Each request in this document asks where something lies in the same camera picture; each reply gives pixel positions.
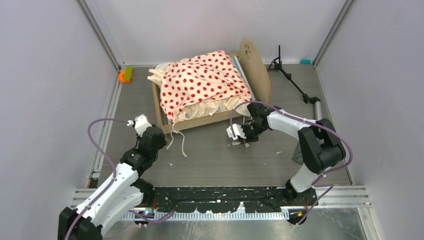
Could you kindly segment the wooden pet bed frame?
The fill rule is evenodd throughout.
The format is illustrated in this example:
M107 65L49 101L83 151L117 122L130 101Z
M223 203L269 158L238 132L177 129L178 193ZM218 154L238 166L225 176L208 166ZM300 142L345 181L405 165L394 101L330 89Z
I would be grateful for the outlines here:
M266 103L270 103L272 94L269 75L254 43L250 39L245 38L241 41L239 50L237 52L227 54L229 54L230 57L236 56L238 58L238 61L240 62L244 74L250 84L251 93L253 97L252 100L259 99ZM160 89L153 82L152 89L157 122L165 133L170 133L172 131L187 130L190 128L228 120L231 116L232 110L228 110L221 113L217 113L213 116L203 116L196 119L172 124L161 108ZM239 116L243 115L237 112L234 114L234 117Z

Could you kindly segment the teal small block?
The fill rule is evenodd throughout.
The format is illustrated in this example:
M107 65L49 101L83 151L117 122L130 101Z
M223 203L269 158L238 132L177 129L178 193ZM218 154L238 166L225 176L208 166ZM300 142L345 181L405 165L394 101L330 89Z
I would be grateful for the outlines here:
M310 59L301 59L299 63L309 65L312 63L312 61Z

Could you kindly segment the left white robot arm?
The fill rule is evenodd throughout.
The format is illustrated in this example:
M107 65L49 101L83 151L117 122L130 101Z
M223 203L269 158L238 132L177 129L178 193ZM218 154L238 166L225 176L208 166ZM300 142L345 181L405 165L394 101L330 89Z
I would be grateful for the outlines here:
M86 200L61 211L59 240L101 240L124 214L153 202L153 185L141 176L167 145L165 134L144 114L126 121L126 125L136 132L135 146L123 154L111 175Z

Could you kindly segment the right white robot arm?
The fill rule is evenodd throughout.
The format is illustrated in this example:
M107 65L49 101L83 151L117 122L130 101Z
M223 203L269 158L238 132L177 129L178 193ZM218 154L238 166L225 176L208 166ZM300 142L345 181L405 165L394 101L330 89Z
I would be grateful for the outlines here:
M302 118L258 100L244 104L252 119L242 125L230 123L226 132L234 142L257 142L259 135L267 130L282 132L298 141L303 163L283 190L285 199L291 205L299 205L305 199L306 192L346 158L348 145L336 133L329 119Z

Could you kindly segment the orange green toy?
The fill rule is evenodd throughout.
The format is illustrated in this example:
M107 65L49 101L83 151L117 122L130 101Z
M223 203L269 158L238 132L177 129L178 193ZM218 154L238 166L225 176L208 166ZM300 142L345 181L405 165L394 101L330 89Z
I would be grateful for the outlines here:
M127 66L118 75L118 80L122 84L129 84L129 83L131 83L132 78L133 78L133 67L132 66Z

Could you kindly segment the strawberry print ruffled blanket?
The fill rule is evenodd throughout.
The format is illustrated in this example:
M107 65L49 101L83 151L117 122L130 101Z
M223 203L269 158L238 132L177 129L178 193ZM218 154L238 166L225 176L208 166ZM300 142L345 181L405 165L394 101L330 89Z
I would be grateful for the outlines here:
M173 125L233 109L250 116L240 103L253 100L251 88L223 50L161 63L149 72L147 79L159 87L160 106Z

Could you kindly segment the black tripod stand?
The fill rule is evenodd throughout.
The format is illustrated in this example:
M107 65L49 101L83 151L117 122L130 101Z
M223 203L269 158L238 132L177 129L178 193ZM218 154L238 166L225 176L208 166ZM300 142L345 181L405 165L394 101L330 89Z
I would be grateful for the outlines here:
M269 68L268 76L271 84L271 103L281 107L291 114L305 118L314 118L315 109L313 103L305 103L303 95L310 98L320 99L322 113L320 117L329 118L330 114L326 105L321 82L313 65L301 64L299 61L289 64L283 61L283 48L278 47L273 60L281 64L282 71Z

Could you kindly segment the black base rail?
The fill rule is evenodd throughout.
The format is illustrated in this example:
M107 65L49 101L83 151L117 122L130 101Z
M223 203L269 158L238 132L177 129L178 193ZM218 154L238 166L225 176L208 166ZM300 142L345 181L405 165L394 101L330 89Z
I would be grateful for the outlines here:
M138 224L158 221L286 220L302 224L315 209L371 208L363 186L314 187L293 200L282 186L155 187L149 202L138 204L138 190L124 191L118 203L129 203L119 221Z

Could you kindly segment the blue striped mattress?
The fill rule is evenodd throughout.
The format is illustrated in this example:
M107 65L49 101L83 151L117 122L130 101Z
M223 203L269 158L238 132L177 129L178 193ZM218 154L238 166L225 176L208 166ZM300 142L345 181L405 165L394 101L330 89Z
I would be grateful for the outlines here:
M242 79L244 80L244 82L245 82L245 83L246 83L246 85L247 85L247 88L248 88L249 90L252 90L252 89L251 89L251 86L250 86L250 84L249 84L249 81L248 81L248 79L247 79L247 77L246 77L246 75L245 75L245 73L244 73L244 70L243 70L243 68L242 68L242 66L241 66L241 64L240 64L240 62L239 62L239 60L238 60L238 57L237 57L237 56L232 56L232 57L231 57L231 62L232 62L232 64L235 66L235 68L237 69L237 71L240 73L240 75L241 75Z

